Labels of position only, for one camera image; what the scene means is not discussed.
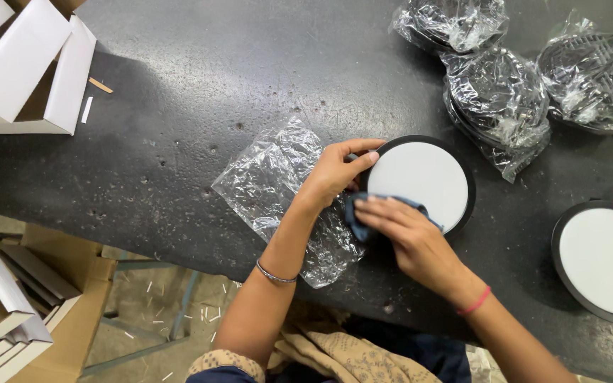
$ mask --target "person's left hand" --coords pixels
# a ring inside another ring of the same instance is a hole
[[[346,187],[358,187],[354,178],[380,158],[377,152],[368,151],[379,148],[383,143],[385,140],[377,138],[356,138],[328,145],[302,184],[298,196],[315,200],[321,209],[330,206]],[[346,162],[345,157],[352,153],[358,158]]]

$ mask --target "clear plastic wrap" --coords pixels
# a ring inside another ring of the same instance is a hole
[[[550,141],[549,99],[534,63],[499,47],[440,56],[453,123],[514,183]]]
[[[260,133],[212,188],[268,242],[322,151],[318,136],[293,118],[285,127]],[[300,275],[313,288],[321,288],[362,256],[345,224],[344,199],[338,196],[316,221]]]
[[[389,32],[428,52],[466,53],[498,43],[508,21],[504,0],[405,0]]]
[[[550,114],[596,134],[613,134],[613,33],[572,11],[538,57]]]

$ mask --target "white paper scrap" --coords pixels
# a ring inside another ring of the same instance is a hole
[[[82,123],[87,123],[87,117],[89,117],[89,109],[91,109],[91,101],[93,96],[87,98],[87,105],[84,106],[84,114],[82,115]]]

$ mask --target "black light frame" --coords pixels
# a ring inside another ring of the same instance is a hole
[[[585,307],[594,315],[604,320],[608,320],[609,322],[613,322],[613,313],[594,305],[590,300],[586,299],[585,296],[583,296],[578,290],[576,290],[576,287],[574,287],[574,284],[571,283],[571,280],[569,279],[569,276],[567,275],[567,272],[562,265],[562,258],[560,256],[560,239],[562,237],[562,231],[564,231],[565,226],[572,218],[576,216],[576,214],[590,209],[613,210],[613,202],[601,200],[588,201],[580,203],[578,205],[574,205],[570,209],[567,209],[559,218],[559,220],[557,220],[557,223],[552,230],[552,259],[554,260],[557,274],[559,274],[560,278],[562,279],[562,283],[564,283],[565,287],[571,293],[571,295],[583,307]]]
[[[443,234],[447,239],[451,239],[467,224],[475,207],[475,201],[477,200],[477,186],[475,184],[474,176],[472,175],[472,170],[467,165],[467,162],[464,160],[463,156],[460,155],[460,153],[456,151],[453,146],[450,146],[438,138],[429,137],[427,135],[403,135],[382,144],[382,146],[377,149],[377,152],[379,153],[380,157],[382,157],[390,149],[406,143],[427,143],[442,148],[448,152],[448,154],[450,154],[455,161],[458,162],[463,170],[463,173],[465,174],[465,179],[467,180],[467,205],[465,206],[465,212],[463,213],[460,221],[458,221],[453,228]],[[368,179],[370,178],[370,171],[372,168],[361,173],[360,190],[363,192],[368,191]]]

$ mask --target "floor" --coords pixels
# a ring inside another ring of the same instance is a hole
[[[0,232],[23,233],[25,223],[0,215]],[[106,246],[103,257],[118,259],[122,250]],[[127,253],[128,259],[148,259]],[[161,343],[152,334],[169,333],[169,327],[181,308],[192,270],[175,266],[117,273],[106,311],[117,311],[121,322],[141,328],[130,333],[101,324],[87,359],[87,366],[134,353]],[[220,320],[235,297],[238,286],[223,275],[199,273],[193,286],[193,294],[187,305],[187,315],[179,328],[177,338],[190,335],[190,339],[171,348],[143,356],[95,375],[83,377],[80,383],[99,382],[182,382],[187,377],[191,363],[210,349],[212,337]],[[506,382],[498,365],[488,351],[467,346],[467,356],[474,383]],[[582,383],[601,383],[579,376]]]

